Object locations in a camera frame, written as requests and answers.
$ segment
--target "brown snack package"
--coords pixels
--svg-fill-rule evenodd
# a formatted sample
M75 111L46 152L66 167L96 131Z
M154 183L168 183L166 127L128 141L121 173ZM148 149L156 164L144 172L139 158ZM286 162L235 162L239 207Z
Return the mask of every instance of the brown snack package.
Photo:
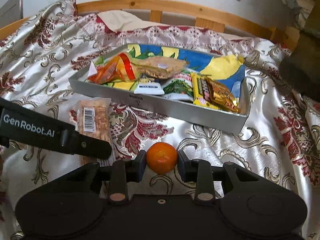
M230 90L220 82L212 80L209 77L205 77L206 82L209 86L210 101L226 107L234 113L238 113L238 102Z
M187 66L184 60L161 56L146 59L132 58L131 61L139 73L158 79L168 79Z
M93 98L92 100L79 100L77 102L77 125L80 134L90 136L111 144L108 108L109 98ZM97 162L97 159L82 156L82 164Z

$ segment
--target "red stripe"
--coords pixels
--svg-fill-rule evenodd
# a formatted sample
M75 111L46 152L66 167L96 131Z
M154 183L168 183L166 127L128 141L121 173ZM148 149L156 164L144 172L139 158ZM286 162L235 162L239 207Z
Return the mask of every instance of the red stripe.
M126 71L126 73L128 75L129 80L136 80L136 76L134 75L134 72L132 70L132 65L131 65L131 62L130 62L128 56L126 54L124 54L124 53L121 53L119 55L119 57L123 61L124 68L125 68L125 71Z

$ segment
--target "orange fruit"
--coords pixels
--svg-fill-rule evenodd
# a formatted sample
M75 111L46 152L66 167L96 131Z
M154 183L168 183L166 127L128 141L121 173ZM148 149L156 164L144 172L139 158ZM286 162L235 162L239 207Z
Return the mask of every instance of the orange fruit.
M159 175L172 171L177 161L178 152L168 143L157 142L147 151L147 165Z

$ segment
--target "bed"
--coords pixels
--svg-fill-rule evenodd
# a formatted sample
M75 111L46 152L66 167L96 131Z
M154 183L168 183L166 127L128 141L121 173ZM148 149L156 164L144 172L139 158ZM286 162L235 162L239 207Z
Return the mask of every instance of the bed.
M122 9L151 10L150 21ZM163 11L196 17L196 26L161 24ZM255 37L227 35L223 33L226 25ZM299 194L308 206L302 236L319 239L320 204L316 200L320 196L320 103L291 90L278 74L279 63L290 54L295 40L277 28L176 1L76 4L76 0L61 0L0 30L0 95L20 106L75 123L74 105L87 97L74 93L68 78L91 59L125 42L241 55L245 58L251 112L240 134L112 103L109 119L114 153L103 164L135 157L140 149L147 150L156 141L168 142L183 149L190 159L205 159L215 166L233 161ZM20 239L23 233L14 216L18 199L88 160L15 141L10 145L9 149L1 149L0 228L3 239ZM128 189L131 195L193 194L195 184L182 182L176 170L156 175L146 169L139 186L129 183ZM215 182L215 189L216 198L223 197L220 183ZM102 197L106 191L107 185L101 191Z

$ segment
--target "barcode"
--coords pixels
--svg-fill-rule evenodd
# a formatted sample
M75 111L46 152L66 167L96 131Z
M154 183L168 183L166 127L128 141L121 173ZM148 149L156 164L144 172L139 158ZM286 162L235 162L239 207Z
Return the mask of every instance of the barcode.
M144 85L139 85L140 88L158 88L158 86L144 86Z
M94 120L94 108L84 107L83 111L83 131L84 132L95 132L96 124Z

